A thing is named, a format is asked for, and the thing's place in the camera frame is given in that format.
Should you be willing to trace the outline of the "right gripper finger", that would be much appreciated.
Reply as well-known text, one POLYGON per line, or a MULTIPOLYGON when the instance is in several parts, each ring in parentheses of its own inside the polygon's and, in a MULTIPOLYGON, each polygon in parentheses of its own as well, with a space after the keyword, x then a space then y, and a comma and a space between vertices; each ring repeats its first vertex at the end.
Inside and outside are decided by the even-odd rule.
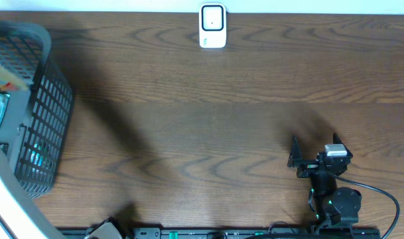
POLYGON ((352 152, 344 145, 337 133, 333 133, 332 156, 353 157, 352 152))
POLYGON ((303 157, 297 141, 296 136, 292 136, 291 140, 291 151, 289 154, 289 159, 287 162, 287 167, 298 167, 303 163, 303 157))

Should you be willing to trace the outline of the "yellow snack chip bag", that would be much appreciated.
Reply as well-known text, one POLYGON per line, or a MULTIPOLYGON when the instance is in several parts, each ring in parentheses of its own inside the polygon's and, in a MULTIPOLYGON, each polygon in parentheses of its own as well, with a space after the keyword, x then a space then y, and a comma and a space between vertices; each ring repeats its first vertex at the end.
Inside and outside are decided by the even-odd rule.
POLYGON ((17 75, 0 64, 0 92, 11 90, 27 91, 29 86, 17 75))

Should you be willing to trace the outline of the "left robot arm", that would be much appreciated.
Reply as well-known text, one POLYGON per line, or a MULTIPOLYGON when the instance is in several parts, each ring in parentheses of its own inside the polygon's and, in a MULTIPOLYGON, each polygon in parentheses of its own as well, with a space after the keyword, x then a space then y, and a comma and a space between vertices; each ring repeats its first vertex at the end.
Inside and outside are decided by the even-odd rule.
POLYGON ((41 213, 0 149, 0 238, 67 239, 41 213))

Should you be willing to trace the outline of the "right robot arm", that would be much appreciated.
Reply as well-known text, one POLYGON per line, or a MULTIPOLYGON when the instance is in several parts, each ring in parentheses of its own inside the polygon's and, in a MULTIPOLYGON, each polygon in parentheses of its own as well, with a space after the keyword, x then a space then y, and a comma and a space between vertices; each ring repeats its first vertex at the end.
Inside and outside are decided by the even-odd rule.
POLYGON ((311 190, 308 205, 317 215, 310 225, 310 233, 320 234, 325 230, 350 230, 359 220, 362 196, 349 187, 338 187, 337 177, 344 173, 353 155, 336 133, 333 143, 325 145, 324 151, 315 159, 303 159, 300 145, 292 137, 287 166, 297 169, 298 178, 310 179, 311 190))

